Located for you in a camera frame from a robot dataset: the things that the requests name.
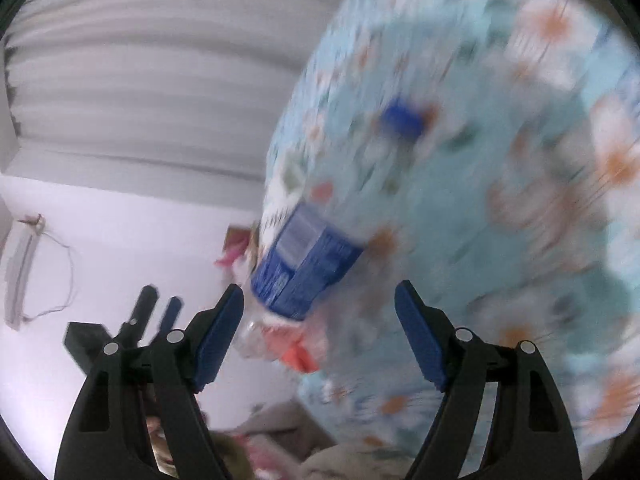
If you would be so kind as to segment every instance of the blue bottle cap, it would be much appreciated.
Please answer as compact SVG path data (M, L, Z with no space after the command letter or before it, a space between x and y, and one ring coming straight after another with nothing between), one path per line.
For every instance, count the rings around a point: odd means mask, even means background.
M405 140L415 142L424 131L424 120L420 114L402 104L393 101L380 115L380 122Z

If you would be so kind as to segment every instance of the blue gripper pad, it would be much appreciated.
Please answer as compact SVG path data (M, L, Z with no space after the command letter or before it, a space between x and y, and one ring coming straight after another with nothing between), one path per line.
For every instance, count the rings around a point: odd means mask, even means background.
M158 329L158 335L165 337L171 329L174 327L175 320L178 319L178 314L182 310L182 300L177 296L172 297L166 306L164 316L160 322L160 328Z
M195 393L199 394L204 387L212 383L220 365L225 358L226 350L236 333L244 310L244 296L240 287L229 295L226 303L218 305L220 312L211 323L209 330L202 338L196 351L196 369L193 378Z
M433 314L436 326L430 326L425 314ZM444 313L436 308L424 306L410 282L402 282L396 287L396 314L409 340L411 350L426 380L435 384L443 392L447 386L446 344L453 334L453 325Z

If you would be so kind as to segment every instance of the floral tablecloth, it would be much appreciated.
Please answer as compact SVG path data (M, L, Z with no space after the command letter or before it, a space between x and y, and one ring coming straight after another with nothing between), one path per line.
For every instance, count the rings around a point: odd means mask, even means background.
M346 0L273 137L263 249L318 154L398 96L426 124L405 277L488 342L535 341L581 449L620 433L640 402L638 52L579 0ZM415 454L440 395L380 316L300 397L340 441Z

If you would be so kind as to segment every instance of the white wall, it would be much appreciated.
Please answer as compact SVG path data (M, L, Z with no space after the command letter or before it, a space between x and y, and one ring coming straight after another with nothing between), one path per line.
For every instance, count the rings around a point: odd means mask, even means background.
M100 322L115 333L140 288L152 283L160 291L159 307L173 295L183 298L177 325L185 327L222 293L220 272L212 263L227 225L249 223L255 214L6 177L0 190L14 215L42 213L50 232L74 248L79 293L73 306L20 332L0 328L0 412L27 455L52 478L84 379L62 345L66 324ZM26 313L32 316L64 301L68 277L65 251L42 238ZM149 332L161 311L154 313ZM198 398L212 428L232 428L246 420L253 405L286 400L294 389L292 375L279 366L245 361L231 350L216 383Z

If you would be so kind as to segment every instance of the white round joint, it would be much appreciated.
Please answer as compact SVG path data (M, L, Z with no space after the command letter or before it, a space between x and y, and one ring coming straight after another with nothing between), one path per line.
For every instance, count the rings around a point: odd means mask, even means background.
M474 338L471 330L467 330L466 328L459 328L456 330L456 338L460 341L469 342Z
M179 343L183 339L184 332L182 330L171 330L171 332L166 335L166 340L169 343Z
M104 346L102 351L107 355L113 355L118 351L119 348L120 347L118 346L118 343L111 341Z
M531 341L523 341L520 343L520 350L522 350L525 354L535 354L536 346Z

